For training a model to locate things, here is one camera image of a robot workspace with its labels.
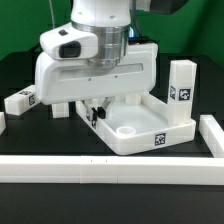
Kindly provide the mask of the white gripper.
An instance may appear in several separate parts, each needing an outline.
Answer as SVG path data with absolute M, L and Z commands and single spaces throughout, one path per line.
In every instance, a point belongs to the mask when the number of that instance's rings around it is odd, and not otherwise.
M 114 98 L 110 96 L 149 92 L 156 82 L 155 43 L 136 44 L 112 68 L 91 66 L 87 60 L 57 61 L 42 52 L 36 62 L 35 90 L 44 104 L 85 100 L 86 118 L 95 124 L 97 115 L 105 119 Z M 100 107 L 93 98 L 106 97 Z

